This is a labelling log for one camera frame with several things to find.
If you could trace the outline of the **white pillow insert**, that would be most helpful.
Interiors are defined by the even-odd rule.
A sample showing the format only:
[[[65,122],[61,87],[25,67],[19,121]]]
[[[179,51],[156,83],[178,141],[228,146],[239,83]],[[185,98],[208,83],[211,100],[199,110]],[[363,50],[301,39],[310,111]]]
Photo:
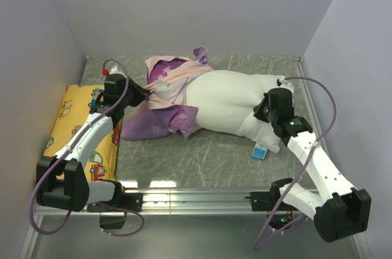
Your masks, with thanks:
[[[214,132],[245,137],[278,153],[281,140],[271,124],[254,117],[264,94],[278,87],[283,75],[213,70],[186,85],[186,105],[198,108],[195,125]]]

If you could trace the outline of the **pink pillowcase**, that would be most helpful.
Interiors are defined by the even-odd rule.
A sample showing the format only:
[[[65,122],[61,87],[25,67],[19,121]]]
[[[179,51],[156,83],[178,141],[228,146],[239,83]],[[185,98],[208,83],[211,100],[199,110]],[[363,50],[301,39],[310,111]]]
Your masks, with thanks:
[[[186,138],[200,128],[196,125],[198,108],[186,104],[186,85],[213,68],[205,47],[195,48],[193,55],[193,59],[153,56],[145,61],[149,96],[123,126],[123,140],[148,140],[177,132]]]

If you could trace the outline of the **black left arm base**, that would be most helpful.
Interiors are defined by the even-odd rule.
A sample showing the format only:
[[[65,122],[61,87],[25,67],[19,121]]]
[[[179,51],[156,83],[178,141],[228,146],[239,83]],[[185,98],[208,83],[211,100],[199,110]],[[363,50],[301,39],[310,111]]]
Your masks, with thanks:
[[[87,205],[87,212],[99,214],[101,232],[110,236],[126,237],[137,234],[144,227],[145,218],[141,215],[142,193],[124,193],[118,201],[96,202]],[[130,215],[140,218],[140,226],[130,233],[119,233]]]

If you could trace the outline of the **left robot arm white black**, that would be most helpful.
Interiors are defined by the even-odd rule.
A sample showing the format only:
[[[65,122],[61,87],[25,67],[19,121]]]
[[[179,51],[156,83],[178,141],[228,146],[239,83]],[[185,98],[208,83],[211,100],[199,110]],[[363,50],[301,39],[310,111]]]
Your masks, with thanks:
[[[122,120],[124,110],[139,106],[148,95],[130,77],[109,74],[103,92],[79,131],[54,156],[38,161],[37,184],[33,190],[37,204],[80,212],[86,205],[102,203],[109,211],[119,210],[124,201],[120,183],[104,179],[88,181],[84,169],[101,141]]]

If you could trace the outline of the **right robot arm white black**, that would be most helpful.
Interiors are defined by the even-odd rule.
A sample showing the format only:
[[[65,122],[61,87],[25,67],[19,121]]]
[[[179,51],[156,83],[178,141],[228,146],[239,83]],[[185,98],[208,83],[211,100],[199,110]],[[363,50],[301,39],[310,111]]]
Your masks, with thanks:
[[[358,190],[337,169],[321,147],[311,125],[295,115],[292,92],[274,88],[254,108],[254,116],[272,125],[273,132],[301,162],[317,193],[298,184],[296,178],[281,179],[270,187],[271,213],[292,207],[312,219],[326,242],[333,242],[367,230],[371,197]]]

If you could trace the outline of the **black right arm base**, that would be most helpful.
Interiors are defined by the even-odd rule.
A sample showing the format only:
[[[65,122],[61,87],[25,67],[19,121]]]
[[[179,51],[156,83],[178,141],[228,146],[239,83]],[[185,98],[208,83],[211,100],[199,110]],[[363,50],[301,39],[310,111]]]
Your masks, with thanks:
[[[250,201],[253,212],[271,212],[277,201],[273,194],[267,191],[251,192],[248,196],[245,196],[245,199]],[[296,208],[284,202],[279,205],[277,212],[279,211],[282,214],[273,215],[269,227],[272,231],[279,230],[281,234],[297,229],[307,219],[306,216],[303,217],[301,214],[294,218],[293,212],[296,211]]]

